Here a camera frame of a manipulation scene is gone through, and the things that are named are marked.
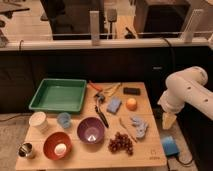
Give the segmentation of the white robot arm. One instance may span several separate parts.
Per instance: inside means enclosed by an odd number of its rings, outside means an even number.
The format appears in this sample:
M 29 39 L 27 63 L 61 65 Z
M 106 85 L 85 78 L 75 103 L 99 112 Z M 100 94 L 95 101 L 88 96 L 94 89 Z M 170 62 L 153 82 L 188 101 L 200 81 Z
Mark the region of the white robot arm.
M 170 74 L 157 104 L 163 109 L 162 127 L 168 130 L 176 121 L 177 114 L 188 103 L 213 120 L 213 92 L 205 88 L 207 72 L 198 66 Z

